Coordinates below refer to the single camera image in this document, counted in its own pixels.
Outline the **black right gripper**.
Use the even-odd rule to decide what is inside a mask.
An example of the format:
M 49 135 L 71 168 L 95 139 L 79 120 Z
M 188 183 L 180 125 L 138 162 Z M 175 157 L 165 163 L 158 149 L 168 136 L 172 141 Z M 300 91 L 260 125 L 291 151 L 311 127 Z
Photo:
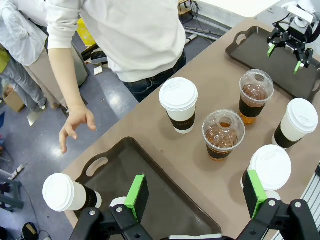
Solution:
M 292 23 L 287 29 L 276 26 L 267 38 L 269 47 L 267 57 L 270 58 L 276 48 L 285 48 L 291 51 L 297 59 L 297 64 L 293 71 L 296 75 L 299 69 L 308 68 L 312 61 L 314 50 L 306 48 L 306 44 L 312 34 L 312 26 L 308 23 L 305 27 L 299 27 L 296 23 Z

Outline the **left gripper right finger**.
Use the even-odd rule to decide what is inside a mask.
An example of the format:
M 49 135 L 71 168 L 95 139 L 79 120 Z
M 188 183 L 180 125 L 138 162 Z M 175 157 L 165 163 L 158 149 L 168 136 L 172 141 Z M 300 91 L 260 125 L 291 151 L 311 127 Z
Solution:
M 307 202 L 295 199 L 290 204 L 268 198 L 255 170 L 246 170 L 243 193 L 250 222 L 238 240 L 263 240 L 270 230 L 279 231 L 284 240 L 318 240 L 320 233 Z

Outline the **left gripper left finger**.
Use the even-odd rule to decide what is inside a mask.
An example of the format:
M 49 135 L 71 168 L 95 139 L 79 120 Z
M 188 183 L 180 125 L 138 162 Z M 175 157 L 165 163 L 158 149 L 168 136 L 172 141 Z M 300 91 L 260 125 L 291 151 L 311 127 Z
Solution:
M 71 240 L 108 240 L 120 235 L 124 240 L 151 240 L 141 225 L 149 198 L 145 174 L 137 175 L 123 204 L 110 206 L 101 212 L 98 208 L 85 208 L 70 236 Z

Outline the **person's right hand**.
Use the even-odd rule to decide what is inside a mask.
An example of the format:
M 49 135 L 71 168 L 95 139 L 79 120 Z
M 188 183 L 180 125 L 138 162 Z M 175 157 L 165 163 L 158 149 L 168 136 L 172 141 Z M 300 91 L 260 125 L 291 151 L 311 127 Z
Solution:
M 92 131 L 97 130 L 93 113 L 85 105 L 75 105 L 69 111 L 69 117 L 59 133 L 60 150 L 63 154 L 68 150 L 67 138 L 77 140 L 76 129 L 82 124 L 87 125 Z

